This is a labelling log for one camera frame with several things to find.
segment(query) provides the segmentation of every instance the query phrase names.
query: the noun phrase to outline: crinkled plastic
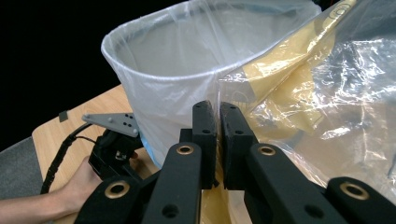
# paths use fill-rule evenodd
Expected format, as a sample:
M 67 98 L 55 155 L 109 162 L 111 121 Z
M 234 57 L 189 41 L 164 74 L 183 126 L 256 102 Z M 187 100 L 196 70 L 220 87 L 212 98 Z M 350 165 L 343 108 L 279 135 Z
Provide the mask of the crinkled plastic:
M 313 182 L 351 176 L 396 204 L 395 19 L 394 1 L 340 1 L 221 79 L 221 97 Z
M 219 103 L 219 77 L 264 54 L 320 13 L 310 0 L 186 1 L 126 22 L 102 42 L 161 167 L 190 128 L 192 106 Z

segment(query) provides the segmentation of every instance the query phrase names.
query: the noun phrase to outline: brass ring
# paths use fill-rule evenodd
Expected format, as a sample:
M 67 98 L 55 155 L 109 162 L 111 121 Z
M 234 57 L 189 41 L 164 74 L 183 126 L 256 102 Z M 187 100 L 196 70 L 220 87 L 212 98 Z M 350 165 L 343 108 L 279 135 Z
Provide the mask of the brass ring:
M 271 147 L 259 147 L 259 152 L 264 156 L 274 156 L 276 151 Z
M 177 148 L 177 153 L 180 155 L 189 155 L 194 151 L 193 147 L 190 146 L 182 146 Z
M 363 189 L 361 186 L 352 184 L 349 182 L 342 183 L 340 185 L 340 189 L 349 197 L 352 197 L 354 199 L 358 200 L 367 200 L 369 199 L 370 195 L 369 193 Z
M 113 188 L 115 187 L 122 187 L 122 190 L 115 192 L 113 190 Z M 128 192 L 129 187 L 130 187 L 129 184 L 124 180 L 116 181 L 111 183 L 109 186 L 107 186 L 105 190 L 105 195 L 109 199 L 117 199 L 124 196 Z

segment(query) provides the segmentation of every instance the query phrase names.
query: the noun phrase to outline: wooden surface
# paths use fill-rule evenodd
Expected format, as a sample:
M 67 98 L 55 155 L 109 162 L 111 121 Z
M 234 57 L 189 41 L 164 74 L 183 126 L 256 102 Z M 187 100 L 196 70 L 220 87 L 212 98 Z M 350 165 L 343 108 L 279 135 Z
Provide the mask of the wooden surface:
M 61 146 L 62 141 L 67 135 L 85 123 L 85 121 L 82 120 L 84 114 L 131 112 L 132 109 L 126 98 L 125 91 L 123 87 L 119 85 L 82 105 L 68 110 L 67 120 L 60 122 L 59 118 L 55 118 L 37 127 L 33 131 L 32 136 L 43 180 L 45 179 L 50 164 Z M 92 140 L 96 140 L 98 136 L 103 134 L 104 130 L 105 129 L 100 126 L 92 125 L 78 134 L 78 136 L 85 136 Z M 67 150 L 49 191 L 58 189 L 66 184 L 81 164 L 83 158 L 91 154 L 92 148 L 93 143 L 84 139 L 77 139 Z M 148 176 L 158 170 L 152 163 L 145 149 L 140 148 L 136 152 L 139 154 L 138 172 L 142 177 Z M 56 220 L 55 223 L 73 223 L 76 217 L 77 214 L 73 214 Z

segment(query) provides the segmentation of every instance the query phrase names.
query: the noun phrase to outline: black background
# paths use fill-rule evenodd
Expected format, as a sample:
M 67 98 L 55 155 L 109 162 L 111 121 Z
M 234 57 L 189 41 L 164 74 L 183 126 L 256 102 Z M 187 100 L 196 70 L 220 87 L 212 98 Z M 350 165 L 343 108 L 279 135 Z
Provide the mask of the black background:
M 0 151 L 119 85 L 100 51 L 103 37 L 122 23 L 179 2 L 2 1 Z

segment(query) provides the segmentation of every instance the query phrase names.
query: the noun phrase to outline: gray carpet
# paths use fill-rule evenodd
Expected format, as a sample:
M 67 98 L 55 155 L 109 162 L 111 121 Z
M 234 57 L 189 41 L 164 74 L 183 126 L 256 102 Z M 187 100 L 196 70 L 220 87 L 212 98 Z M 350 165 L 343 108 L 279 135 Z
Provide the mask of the gray carpet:
M 0 200 L 40 194 L 42 184 L 32 137 L 0 152 Z

